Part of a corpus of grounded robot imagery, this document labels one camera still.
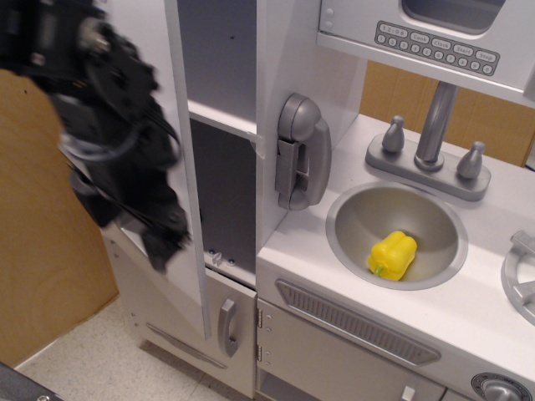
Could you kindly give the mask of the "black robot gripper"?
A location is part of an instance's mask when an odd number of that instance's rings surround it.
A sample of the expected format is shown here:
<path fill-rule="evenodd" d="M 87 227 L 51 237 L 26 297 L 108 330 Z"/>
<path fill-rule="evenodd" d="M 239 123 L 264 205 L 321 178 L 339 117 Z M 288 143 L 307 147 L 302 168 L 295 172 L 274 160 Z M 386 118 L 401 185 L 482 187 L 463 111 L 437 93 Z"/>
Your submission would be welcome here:
<path fill-rule="evenodd" d="M 170 260 L 191 239 L 186 212 L 167 182 L 179 160 L 173 128 L 142 120 L 115 146 L 62 134 L 62 151 L 72 163 L 71 188 L 100 228 L 127 211 L 149 227 L 141 240 L 152 268 L 167 273 Z"/>

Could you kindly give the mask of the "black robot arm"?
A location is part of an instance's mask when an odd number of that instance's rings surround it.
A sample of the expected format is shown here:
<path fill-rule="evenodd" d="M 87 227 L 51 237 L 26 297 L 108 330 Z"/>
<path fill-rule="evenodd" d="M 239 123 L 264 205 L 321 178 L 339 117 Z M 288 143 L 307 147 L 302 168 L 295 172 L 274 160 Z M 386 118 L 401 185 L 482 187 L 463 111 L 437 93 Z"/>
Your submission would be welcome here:
<path fill-rule="evenodd" d="M 71 187 L 93 221 L 139 221 L 152 268 L 165 272 L 190 234 L 167 182 L 181 144 L 154 98 L 153 67 L 91 1 L 2 2 L 1 67 L 48 96 Z"/>

